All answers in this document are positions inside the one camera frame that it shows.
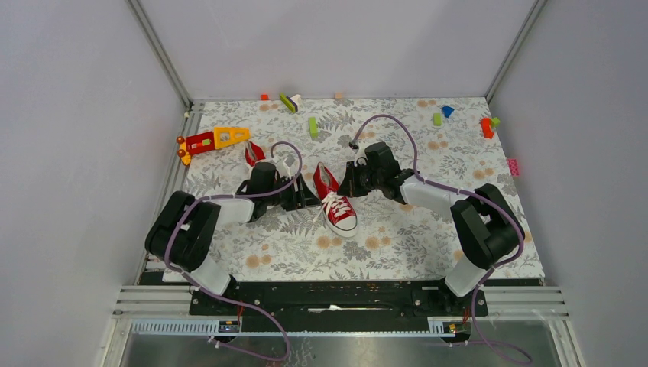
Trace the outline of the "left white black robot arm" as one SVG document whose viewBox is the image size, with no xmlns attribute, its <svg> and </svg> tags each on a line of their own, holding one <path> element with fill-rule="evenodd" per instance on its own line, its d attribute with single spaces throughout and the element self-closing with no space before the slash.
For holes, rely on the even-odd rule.
<svg viewBox="0 0 648 367">
<path fill-rule="evenodd" d="M 235 309 L 237 294 L 228 288 L 234 278 L 209 256 L 216 228 L 254 222 L 269 207 L 289 212 L 320 204 L 303 175 L 291 176 L 285 163 L 256 163 L 233 196 L 198 200 L 184 191 L 174 192 L 149 230 L 144 248 L 188 274 L 209 291 L 208 305 L 227 314 Z"/>
</svg>

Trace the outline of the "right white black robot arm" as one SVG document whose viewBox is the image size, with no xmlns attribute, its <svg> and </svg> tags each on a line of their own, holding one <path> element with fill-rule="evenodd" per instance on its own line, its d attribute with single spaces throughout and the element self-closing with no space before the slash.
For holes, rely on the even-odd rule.
<svg viewBox="0 0 648 367">
<path fill-rule="evenodd" d="M 340 195 L 361 197 L 379 190 L 389 200 L 429 209 L 454 223 L 463 256 L 444 277 L 438 303 L 445 313 L 460 313 L 468 306 L 468 293 L 524 241 L 507 201 L 492 184 L 467 191 L 425 180 L 417 170 L 401 168 L 384 142 L 362 148 L 351 141 L 349 146 L 356 156 L 346 164 Z"/>
</svg>

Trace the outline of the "red sneaker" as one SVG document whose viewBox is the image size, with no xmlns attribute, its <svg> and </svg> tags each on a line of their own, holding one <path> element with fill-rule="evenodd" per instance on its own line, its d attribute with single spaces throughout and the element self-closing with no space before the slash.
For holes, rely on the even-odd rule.
<svg viewBox="0 0 648 367">
<path fill-rule="evenodd" d="M 264 150 L 252 141 L 245 141 L 245 161 L 249 167 L 266 159 Z"/>
<path fill-rule="evenodd" d="M 343 238 L 355 236 L 358 232 L 357 213 L 349 198 L 337 193 L 339 183 L 323 162 L 316 166 L 313 183 L 321 202 L 325 224 Z"/>
</svg>

